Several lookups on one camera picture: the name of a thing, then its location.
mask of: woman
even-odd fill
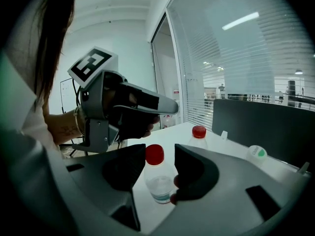
[[[59,150],[57,145],[81,136],[80,130],[84,130],[85,117],[81,108],[51,115],[48,107],[63,40],[73,13],[74,0],[33,0],[17,21],[4,50],[37,95],[22,131],[39,140],[47,150]],[[114,94],[113,91],[105,94],[105,109]],[[150,135],[152,128],[150,124],[145,136]]]

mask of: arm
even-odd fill
[[[75,122],[74,110],[62,115],[50,115],[48,103],[43,106],[43,114],[49,132],[54,138],[55,144],[63,144],[71,139],[81,136]],[[77,118],[81,130],[84,130],[84,123]]]

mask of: ceiling light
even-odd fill
[[[297,70],[295,71],[295,74],[303,74],[303,72],[302,72],[302,70],[297,69]]]
[[[254,12],[254,13],[252,13],[250,15],[247,15],[245,17],[239,18],[238,20],[235,20],[232,23],[229,23],[226,26],[223,26],[222,29],[223,30],[228,30],[228,29],[230,29],[230,28],[232,28],[234,26],[237,26],[237,25],[239,25],[241,23],[244,23],[246,21],[249,21],[249,20],[252,20],[252,19],[255,19],[255,18],[259,18],[259,13],[258,12]]]

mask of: bottle label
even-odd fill
[[[163,194],[163,195],[155,195],[151,193],[152,197],[159,204],[167,204],[170,202],[171,192]]]

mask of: wrist tattoo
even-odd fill
[[[76,126],[63,126],[60,127],[61,131],[59,132],[60,134],[63,134],[64,136],[73,136],[78,132],[78,129]]]

